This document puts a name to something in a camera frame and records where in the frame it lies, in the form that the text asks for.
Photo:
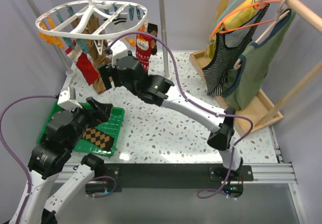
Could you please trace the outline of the brown argyle sock front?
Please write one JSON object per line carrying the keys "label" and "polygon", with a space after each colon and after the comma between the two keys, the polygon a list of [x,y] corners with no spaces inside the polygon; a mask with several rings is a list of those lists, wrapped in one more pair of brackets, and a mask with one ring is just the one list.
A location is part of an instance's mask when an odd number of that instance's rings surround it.
{"label": "brown argyle sock front", "polygon": [[87,128],[82,135],[82,139],[89,141],[90,143],[105,151],[109,151],[114,144],[113,137],[96,128]]}

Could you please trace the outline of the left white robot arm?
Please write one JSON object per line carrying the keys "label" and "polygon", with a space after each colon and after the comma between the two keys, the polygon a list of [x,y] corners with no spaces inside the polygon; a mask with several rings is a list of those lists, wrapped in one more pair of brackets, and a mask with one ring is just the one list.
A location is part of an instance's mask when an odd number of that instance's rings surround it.
{"label": "left white robot arm", "polygon": [[104,161],[88,154],[73,175],[50,194],[85,131],[110,118],[112,104],[100,103],[92,97],[86,101],[89,109],[78,106],[62,111],[48,124],[45,140],[34,147],[28,165],[23,167],[27,176],[26,187],[8,223],[57,223],[62,209],[89,181],[104,178]]}

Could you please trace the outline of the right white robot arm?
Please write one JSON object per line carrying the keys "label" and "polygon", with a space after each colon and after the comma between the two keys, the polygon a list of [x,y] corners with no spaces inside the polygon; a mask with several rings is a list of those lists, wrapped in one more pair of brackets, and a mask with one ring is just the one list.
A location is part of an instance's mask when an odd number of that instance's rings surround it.
{"label": "right white robot arm", "polygon": [[147,104],[177,111],[202,124],[210,132],[207,144],[221,155],[226,178],[236,180],[242,174],[243,160],[233,148],[235,110],[212,107],[181,92],[171,80],[149,75],[133,56],[123,57],[115,65],[101,64],[98,70],[107,90],[125,87]]}

